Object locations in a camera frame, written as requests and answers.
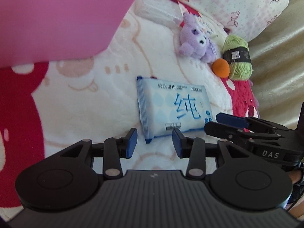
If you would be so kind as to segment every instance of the pink container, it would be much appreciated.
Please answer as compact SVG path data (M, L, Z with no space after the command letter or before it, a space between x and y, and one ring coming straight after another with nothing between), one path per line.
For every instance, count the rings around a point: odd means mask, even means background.
M7 67L105 50L134 0L0 1L0 67Z

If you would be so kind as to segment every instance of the barcode label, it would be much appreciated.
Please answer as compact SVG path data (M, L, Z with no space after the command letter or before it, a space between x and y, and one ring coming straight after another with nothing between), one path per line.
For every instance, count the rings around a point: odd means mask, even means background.
M231 56L232 56L232 60L240 59L240 53L239 53L239 51L233 51L233 52L231 52Z
M166 123L166 130L173 128L181 128L180 125L181 125L180 122Z

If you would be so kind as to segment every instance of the gold curtain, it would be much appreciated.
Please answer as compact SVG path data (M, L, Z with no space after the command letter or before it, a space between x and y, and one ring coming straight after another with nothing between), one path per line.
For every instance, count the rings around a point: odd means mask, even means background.
M295 129L304 102L304 0L291 0L249 52L261 118Z

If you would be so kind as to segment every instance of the yarn ball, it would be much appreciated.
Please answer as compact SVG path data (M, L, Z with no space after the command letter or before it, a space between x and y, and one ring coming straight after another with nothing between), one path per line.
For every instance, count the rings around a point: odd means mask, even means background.
M235 49L238 47L244 47L249 50L248 43L234 34L230 34L227 36L224 46L223 52ZM230 67L230 75L229 78L233 81L246 81L250 78L253 69L251 63L248 62L238 62L231 63Z
M225 59L219 58L212 64L212 71L220 78L227 78L230 73L229 64Z

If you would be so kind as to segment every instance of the blue chinese character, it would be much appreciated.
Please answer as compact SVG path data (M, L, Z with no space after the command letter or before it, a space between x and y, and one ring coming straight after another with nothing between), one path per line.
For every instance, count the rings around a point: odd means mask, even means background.
M200 119L201 115L197 112L196 106L195 106L195 98L190 98L190 95L188 94L188 98L181 98L180 94L178 93L176 96L176 100L174 102L174 105L178 105L178 108L176 110L178 114L177 119L181 119L183 116L186 116L186 112L191 111L192 117L194 119Z

